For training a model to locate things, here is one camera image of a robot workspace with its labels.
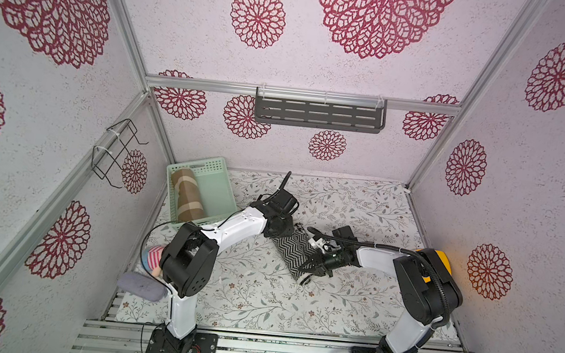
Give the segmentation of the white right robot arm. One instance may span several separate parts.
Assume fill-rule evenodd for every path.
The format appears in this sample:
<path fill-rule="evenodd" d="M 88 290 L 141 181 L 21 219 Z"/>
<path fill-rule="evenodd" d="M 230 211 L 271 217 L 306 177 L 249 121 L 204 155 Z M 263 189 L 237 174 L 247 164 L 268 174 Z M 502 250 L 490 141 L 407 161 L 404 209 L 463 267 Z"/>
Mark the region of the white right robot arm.
<path fill-rule="evenodd" d="M 382 340 L 382 353 L 417 352 L 462 305 L 462 292 L 447 266 L 448 260 L 436 250 L 359 241 L 348 226 L 331 235 L 313 227 L 307 231 L 314 252 L 299 266 L 302 274 L 331 277 L 335 270 L 353 267 L 383 272 L 396 279 L 404 312 Z"/>

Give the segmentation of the black white zigzag scarf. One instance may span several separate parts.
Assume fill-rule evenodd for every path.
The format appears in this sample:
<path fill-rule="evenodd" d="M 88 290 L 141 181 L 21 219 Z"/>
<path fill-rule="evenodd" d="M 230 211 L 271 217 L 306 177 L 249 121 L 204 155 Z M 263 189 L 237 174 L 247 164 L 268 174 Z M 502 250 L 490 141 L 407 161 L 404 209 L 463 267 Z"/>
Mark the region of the black white zigzag scarf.
<path fill-rule="evenodd" d="M 309 243 L 309 233 L 300 223 L 294 225 L 294 231 L 290 236 L 271 240 L 298 285 L 308 284 L 317 274 L 324 275 L 321 271 L 321 251 Z"/>

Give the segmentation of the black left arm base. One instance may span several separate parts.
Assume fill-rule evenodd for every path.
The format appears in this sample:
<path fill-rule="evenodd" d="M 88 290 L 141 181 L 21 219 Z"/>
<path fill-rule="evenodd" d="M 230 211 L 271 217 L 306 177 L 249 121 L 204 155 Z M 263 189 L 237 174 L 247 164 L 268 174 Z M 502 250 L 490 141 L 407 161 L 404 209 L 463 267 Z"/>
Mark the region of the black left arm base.
<path fill-rule="evenodd" d="M 145 353 L 216 353 L 218 340 L 217 334 L 197 330 L 178 339 L 161 324 L 153 330 Z"/>

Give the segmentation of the brown beige plaid scarf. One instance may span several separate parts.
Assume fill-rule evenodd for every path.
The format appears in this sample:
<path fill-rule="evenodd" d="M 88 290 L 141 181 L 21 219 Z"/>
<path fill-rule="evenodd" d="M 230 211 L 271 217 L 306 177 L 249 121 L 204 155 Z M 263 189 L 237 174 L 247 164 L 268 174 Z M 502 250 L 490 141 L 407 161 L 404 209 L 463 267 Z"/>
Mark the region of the brown beige plaid scarf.
<path fill-rule="evenodd" d="M 206 211 L 193 171 L 189 168 L 174 171 L 170 181 L 173 184 L 173 198 L 176 200 L 173 220 L 177 223 L 184 223 L 205 218 Z"/>

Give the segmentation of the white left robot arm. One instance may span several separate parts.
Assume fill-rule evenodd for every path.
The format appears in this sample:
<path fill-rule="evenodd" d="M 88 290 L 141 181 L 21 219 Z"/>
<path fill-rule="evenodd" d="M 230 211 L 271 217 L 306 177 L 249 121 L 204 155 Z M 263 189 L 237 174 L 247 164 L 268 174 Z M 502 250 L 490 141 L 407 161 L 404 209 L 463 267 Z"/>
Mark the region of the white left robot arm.
<path fill-rule="evenodd" d="M 292 215 L 299 205 L 295 196 L 280 188 L 223 222 L 204 226 L 188 222 L 178 229 L 158 264 L 161 278 L 171 288 L 166 323 L 171 336 L 183 340 L 197 328 L 197 296 L 208 284 L 217 256 L 258 235 L 265 238 L 291 236 L 295 230 Z"/>

